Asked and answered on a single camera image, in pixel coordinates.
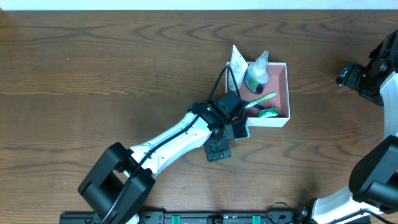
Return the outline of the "green white soap box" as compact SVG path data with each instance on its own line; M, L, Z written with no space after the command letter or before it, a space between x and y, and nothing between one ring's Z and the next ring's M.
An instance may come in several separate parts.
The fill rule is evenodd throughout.
M269 108L269 109L264 109L264 110L260 110L258 112L258 117L259 118L272 118L272 117L276 117L279 115L279 111L277 108Z

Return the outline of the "clear pump soap bottle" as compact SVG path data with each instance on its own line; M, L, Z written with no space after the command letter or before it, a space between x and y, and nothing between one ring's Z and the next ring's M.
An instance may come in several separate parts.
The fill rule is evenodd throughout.
M262 55L253 63L250 63L244 78L246 87L253 93L260 95L265 84L269 81L267 72L269 52L264 51Z

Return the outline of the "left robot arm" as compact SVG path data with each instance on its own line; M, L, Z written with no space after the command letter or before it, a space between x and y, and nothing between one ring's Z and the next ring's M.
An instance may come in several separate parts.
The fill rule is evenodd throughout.
M239 95L229 92L193 103L175 126L147 142L108 147L78 188L95 213L85 223L137 222L155 178L193 149L203 147L210 162L231 157L228 142L249 137L245 112Z

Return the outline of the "blue disposable razor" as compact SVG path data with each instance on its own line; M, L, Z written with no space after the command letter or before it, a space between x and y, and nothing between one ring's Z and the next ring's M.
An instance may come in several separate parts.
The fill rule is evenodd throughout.
M255 108L255 109L259 109L259 110L265 109L264 106L259 105L258 103L255 104L254 102L249 102L246 100L243 100L243 103L244 103L246 109L248 109L248 108Z

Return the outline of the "white lotion tube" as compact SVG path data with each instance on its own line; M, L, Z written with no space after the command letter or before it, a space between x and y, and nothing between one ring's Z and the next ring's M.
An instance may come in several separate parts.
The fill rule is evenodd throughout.
M233 77L235 78L238 89L241 88L248 68L248 63L245 61L244 57L241 55L239 50L235 45L233 45L233 50L231 53L231 60L229 61L229 67L232 72L227 70L228 74L228 89L231 91L236 91L236 87L233 82Z

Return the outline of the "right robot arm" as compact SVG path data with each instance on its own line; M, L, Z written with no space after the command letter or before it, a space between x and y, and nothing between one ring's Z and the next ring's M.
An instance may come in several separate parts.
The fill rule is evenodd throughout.
M295 223L387 223L397 212L397 32L369 53L366 66L347 62L335 83L384 108L383 140L354 167L346 187L306 204Z

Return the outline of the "green white toothbrush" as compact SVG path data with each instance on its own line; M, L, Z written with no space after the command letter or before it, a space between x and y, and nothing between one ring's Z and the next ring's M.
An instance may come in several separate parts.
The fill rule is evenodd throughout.
M272 98L272 97L276 96L276 94L277 94L276 92L269 93L269 94L263 96L263 97L260 98L260 99L257 99L257 100L254 100L254 101L248 103L248 104L245 106L245 108L246 108L246 109L251 108L251 107L257 105L258 103L260 103L260 102L262 102L262 101L268 100L269 98Z

